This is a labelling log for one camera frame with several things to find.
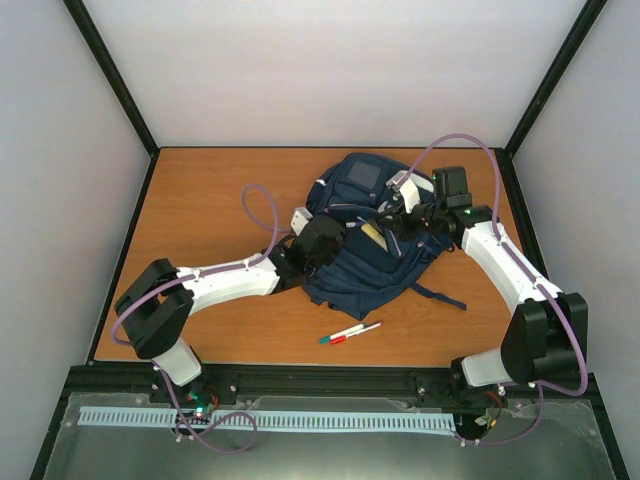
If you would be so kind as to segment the red-capped white pen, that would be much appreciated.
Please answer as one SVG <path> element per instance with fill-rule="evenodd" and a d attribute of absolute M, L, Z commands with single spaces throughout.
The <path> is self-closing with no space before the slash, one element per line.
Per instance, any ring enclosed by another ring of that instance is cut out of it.
<path fill-rule="evenodd" d="M 381 327 L 383 325 L 383 322 L 376 322 L 374 324 L 371 325 L 366 325 L 366 326 L 359 326 L 358 329 L 354 330 L 354 331 L 350 331 L 348 333 L 345 333 L 344 335 L 338 336 L 334 339 L 331 339 L 329 344 L 330 345 L 336 345 L 339 343 L 342 343 L 344 341 L 346 341 L 347 339 L 351 338 L 351 337 L 355 337 L 358 335 L 361 335 L 363 333 L 369 332 L 371 330 L 377 329 L 379 327 Z"/>

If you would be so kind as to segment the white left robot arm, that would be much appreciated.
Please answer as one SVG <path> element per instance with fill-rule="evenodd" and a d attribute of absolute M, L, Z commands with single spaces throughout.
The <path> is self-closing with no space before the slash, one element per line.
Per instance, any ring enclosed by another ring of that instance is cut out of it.
<path fill-rule="evenodd" d="M 346 227 L 326 215 L 292 219 L 293 241 L 271 243 L 244 260 L 201 268 L 176 268 L 164 258 L 152 262 L 115 303 L 117 321 L 136 356 L 150 360 L 186 402 L 201 400 L 208 378 L 193 349 L 182 339 L 187 319 L 231 300 L 297 288 L 343 246 Z"/>

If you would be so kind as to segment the navy blue backpack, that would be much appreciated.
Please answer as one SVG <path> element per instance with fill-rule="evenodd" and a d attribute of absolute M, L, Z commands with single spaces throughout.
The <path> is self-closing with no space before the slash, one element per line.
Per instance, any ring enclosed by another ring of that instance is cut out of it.
<path fill-rule="evenodd" d="M 362 320 L 370 312 L 408 289 L 463 311 L 467 305 L 419 284 L 428 267 L 453 242 L 443 234 L 423 232 L 412 240 L 399 240 L 384 230 L 388 250 L 378 247 L 361 231 L 356 217 L 372 223 L 384 208 L 394 204 L 386 182 L 409 167 L 385 156 L 354 152 L 316 179 L 306 201 L 314 216 L 325 214 L 346 225 L 342 248 L 335 260 L 321 267 L 303 284 L 316 305 L 344 312 Z"/>

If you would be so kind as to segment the yellow highlighter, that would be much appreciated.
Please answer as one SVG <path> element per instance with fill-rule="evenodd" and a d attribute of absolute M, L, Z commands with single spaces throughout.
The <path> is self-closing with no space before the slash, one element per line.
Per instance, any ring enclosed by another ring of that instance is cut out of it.
<path fill-rule="evenodd" d="M 384 236 L 371 224 L 363 223 L 361 225 L 361 231 L 367 235 L 378 247 L 384 251 L 388 250 L 387 242 Z"/>

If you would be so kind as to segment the green-capped white marker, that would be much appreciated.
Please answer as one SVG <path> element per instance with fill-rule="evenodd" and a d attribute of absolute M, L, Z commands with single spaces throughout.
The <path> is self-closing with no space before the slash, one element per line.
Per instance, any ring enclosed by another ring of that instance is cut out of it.
<path fill-rule="evenodd" d="M 329 343 L 331 340 L 334 340 L 334 339 L 337 339 L 337 338 L 339 338 L 339 337 L 345 336 L 345 335 L 347 335 L 347 334 L 349 334 L 349 333 L 357 332 L 357 331 L 359 331 L 359 330 L 363 329 L 363 328 L 364 328 L 364 326 L 365 326 L 365 325 L 363 325 L 363 324 L 358 324 L 358 325 L 355 325 L 355 326 L 349 327 L 349 328 L 347 328 L 347 329 L 344 329 L 344 330 L 342 330 L 342 331 L 336 332 L 336 333 L 334 333 L 334 334 L 327 335 L 327 336 L 322 337 L 321 339 L 319 339 L 319 340 L 318 340 L 318 343 L 319 343 L 319 344 L 327 344 L 327 343 Z"/>

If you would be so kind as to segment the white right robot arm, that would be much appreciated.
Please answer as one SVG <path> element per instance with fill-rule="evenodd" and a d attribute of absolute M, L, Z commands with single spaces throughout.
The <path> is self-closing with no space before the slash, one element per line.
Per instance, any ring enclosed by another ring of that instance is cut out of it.
<path fill-rule="evenodd" d="M 377 224 L 401 239 L 423 232 L 445 236 L 481 267 L 511 314 L 500 347 L 452 362 L 454 388 L 535 384 L 584 394 L 589 383 L 584 298 L 563 293 L 531 264 L 496 209 L 472 203 L 465 169 L 439 168 L 429 180 L 401 170 L 386 185 L 393 201 L 378 214 Z"/>

